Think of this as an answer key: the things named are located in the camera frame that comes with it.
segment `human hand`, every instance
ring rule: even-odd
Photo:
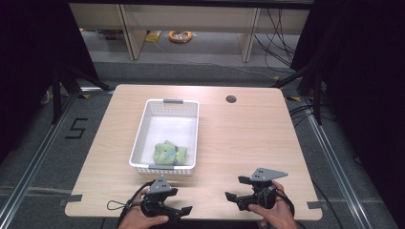
[[[276,181],[272,181],[277,189],[284,192],[284,187]],[[249,204],[248,208],[250,211],[263,217],[261,225],[265,226],[270,223],[276,229],[296,229],[297,224],[290,212],[288,205],[283,201],[282,198],[276,197],[276,203],[271,209],[263,208],[256,204]]]
[[[146,189],[143,189],[137,195],[137,198],[141,198],[145,194]],[[163,224],[168,220],[169,217],[167,216],[156,216],[148,218],[142,213],[139,206],[134,206],[128,211],[118,229],[147,229],[154,225]]]

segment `black curtain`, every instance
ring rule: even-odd
[[[98,78],[66,1],[2,0],[0,9],[1,162],[20,144],[56,67],[71,66]]]
[[[403,9],[400,1],[352,1],[354,14],[338,49],[324,53],[331,63],[319,66],[336,117],[399,228],[405,228]],[[292,68],[308,64],[330,24],[330,10],[309,17]]]

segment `green object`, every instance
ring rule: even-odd
[[[165,140],[155,145],[153,159],[157,165],[184,165],[186,153],[186,147],[178,147]]]

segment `basket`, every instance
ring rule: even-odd
[[[129,163],[142,174],[192,175],[196,165],[200,104],[195,100],[149,99]],[[155,146],[165,140],[187,148],[184,165],[156,165]]]

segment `wooden table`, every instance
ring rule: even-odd
[[[235,103],[226,101],[233,95]],[[238,176],[250,177],[258,168],[287,172],[277,181],[285,186],[295,205],[295,218],[318,220],[321,209],[309,209],[317,201],[308,168],[278,89],[119,85],[96,133],[69,202],[71,217],[118,217],[109,211],[109,200],[125,202],[146,181],[158,175],[142,175],[129,165],[129,157],[147,99],[193,99],[200,102],[197,164],[191,177],[167,177],[179,189],[165,204],[193,206],[184,219],[241,219],[261,217],[239,211],[224,192],[251,195],[250,185]]]

